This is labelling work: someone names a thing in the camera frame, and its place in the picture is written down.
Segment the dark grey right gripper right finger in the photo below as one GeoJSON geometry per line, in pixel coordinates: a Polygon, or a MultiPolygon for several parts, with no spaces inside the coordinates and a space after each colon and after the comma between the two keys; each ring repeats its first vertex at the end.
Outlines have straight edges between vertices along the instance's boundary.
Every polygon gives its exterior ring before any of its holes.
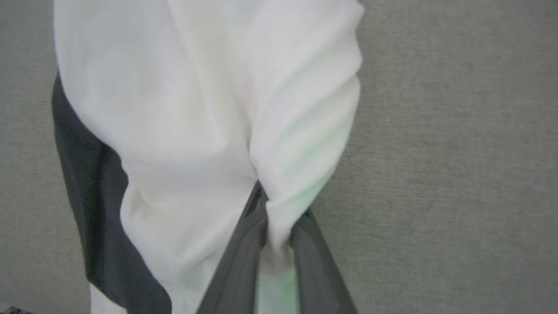
{"type": "Polygon", "coordinates": [[[308,209],[292,228],[299,314],[357,314],[341,272],[308,209]]]}

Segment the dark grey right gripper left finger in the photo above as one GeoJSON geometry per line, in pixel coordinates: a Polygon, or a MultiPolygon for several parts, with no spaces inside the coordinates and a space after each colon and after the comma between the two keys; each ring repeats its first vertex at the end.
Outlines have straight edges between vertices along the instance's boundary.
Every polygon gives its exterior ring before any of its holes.
{"type": "Polygon", "coordinates": [[[261,183],[255,183],[197,314],[255,314],[259,255],[267,238],[267,214],[259,209],[261,183]]]}

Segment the white and black cartoon shirt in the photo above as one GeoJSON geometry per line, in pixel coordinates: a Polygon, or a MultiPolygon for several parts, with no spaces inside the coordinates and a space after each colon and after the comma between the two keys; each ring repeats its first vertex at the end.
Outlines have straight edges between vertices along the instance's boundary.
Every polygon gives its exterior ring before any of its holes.
{"type": "Polygon", "coordinates": [[[197,314],[254,186],[255,314],[299,314],[287,248],[361,86],[359,0],[54,0],[53,116],[90,314],[197,314]]]}

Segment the grey fabric sofa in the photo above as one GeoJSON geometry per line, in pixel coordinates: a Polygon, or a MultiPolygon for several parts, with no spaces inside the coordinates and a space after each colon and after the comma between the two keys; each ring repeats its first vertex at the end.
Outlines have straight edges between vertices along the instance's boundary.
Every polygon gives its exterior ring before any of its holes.
{"type": "MultiPolygon", "coordinates": [[[[313,205],[360,314],[558,314],[558,0],[361,0],[363,92],[313,205]]],[[[0,311],[89,314],[52,0],[0,0],[0,311]]]]}

